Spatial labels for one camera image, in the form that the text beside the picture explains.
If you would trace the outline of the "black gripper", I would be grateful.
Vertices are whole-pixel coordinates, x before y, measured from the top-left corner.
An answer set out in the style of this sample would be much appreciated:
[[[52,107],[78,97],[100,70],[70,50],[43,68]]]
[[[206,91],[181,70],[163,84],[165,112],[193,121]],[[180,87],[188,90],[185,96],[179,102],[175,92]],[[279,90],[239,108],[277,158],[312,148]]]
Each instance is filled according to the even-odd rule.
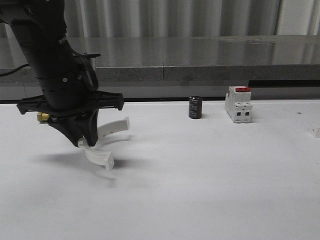
[[[78,140],[83,136],[89,146],[96,145],[98,141],[98,109],[114,108],[120,111],[123,106],[124,98],[121,93],[99,90],[84,94],[43,90],[42,95],[23,98],[17,104],[22,115],[27,112],[49,114],[47,124],[62,133],[75,147],[78,147]],[[75,124],[75,116],[80,116],[80,129]]]

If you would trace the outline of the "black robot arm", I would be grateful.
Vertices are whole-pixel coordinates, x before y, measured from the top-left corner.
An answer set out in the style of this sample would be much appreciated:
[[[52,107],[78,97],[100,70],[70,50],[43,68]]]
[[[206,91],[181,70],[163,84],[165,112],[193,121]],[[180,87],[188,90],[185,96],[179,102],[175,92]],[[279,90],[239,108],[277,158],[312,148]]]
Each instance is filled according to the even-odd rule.
[[[21,114],[48,114],[47,124],[77,146],[85,138],[90,146],[98,140],[99,109],[121,110],[120,93],[98,89],[92,66],[93,54],[80,54],[70,46],[62,0],[3,0],[0,20],[8,24],[42,90],[24,98]]]

